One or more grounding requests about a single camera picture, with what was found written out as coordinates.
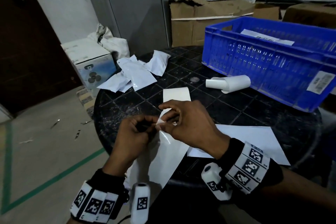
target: wrist strap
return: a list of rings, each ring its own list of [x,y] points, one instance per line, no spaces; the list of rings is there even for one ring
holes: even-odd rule
[[[123,181],[123,177],[98,169],[91,180],[83,183],[73,201],[70,207],[73,219],[82,223],[107,223],[109,218],[115,219],[125,202]]]
[[[230,139],[218,164],[222,168],[219,175],[245,194],[283,180],[282,170],[273,159],[256,146],[235,138]]]

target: hand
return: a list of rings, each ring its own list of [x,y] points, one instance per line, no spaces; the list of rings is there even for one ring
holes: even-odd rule
[[[156,125],[157,130],[169,133],[174,139],[204,150],[216,159],[229,147],[230,137],[221,133],[200,101],[169,100],[160,109],[171,108],[161,119],[165,123]]]
[[[150,137],[156,133],[157,121],[158,117],[149,115],[137,115],[122,120],[111,156],[105,163],[103,172],[124,176],[133,161],[146,148]]]

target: round black table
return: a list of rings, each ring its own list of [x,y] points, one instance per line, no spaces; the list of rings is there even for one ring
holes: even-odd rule
[[[206,88],[206,79],[223,75],[201,64],[203,47],[177,47],[163,51],[172,57],[163,76],[156,77],[156,83],[136,92],[133,88],[126,93],[99,91],[93,119],[99,139],[109,154],[123,118],[140,113],[159,115],[161,111],[158,105],[162,103],[163,89],[180,87],[189,88],[191,100],[201,101],[216,124],[270,126],[293,170],[298,169],[317,147],[322,125],[318,109],[313,113],[301,112],[252,88],[230,94]],[[153,53],[148,53],[138,58],[148,62],[152,55]],[[190,80],[194,77],[199,78],[199,81]],[[212,196],[205,191],[207,188],[200,177],[203,167],[212,161],[213,159],[185,156],[153,205],[163,197],[164,191],[173,192],[169,189],[170,186],[199,188],[204,190],[205,197]],[[186,194],[185,197],[190,202],[193,195]]]

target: concrete floor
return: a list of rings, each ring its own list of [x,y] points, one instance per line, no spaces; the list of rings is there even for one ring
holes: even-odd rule
[[[65,223],[83,181],[107,160],[93,122],[81,125],[90,118],[76,97],[77,90],[0,124],[0,223]],[[229,224],[257,223],[235,205],[222,206],[219,211]],[[128,205],[124,205],[109,224],[128,214]]]

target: gray metal cabinet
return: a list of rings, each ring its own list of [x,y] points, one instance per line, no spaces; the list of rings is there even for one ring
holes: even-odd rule
[[[171,46],[168,0],[91,0],[98,20],[127,39],[131,54]]]

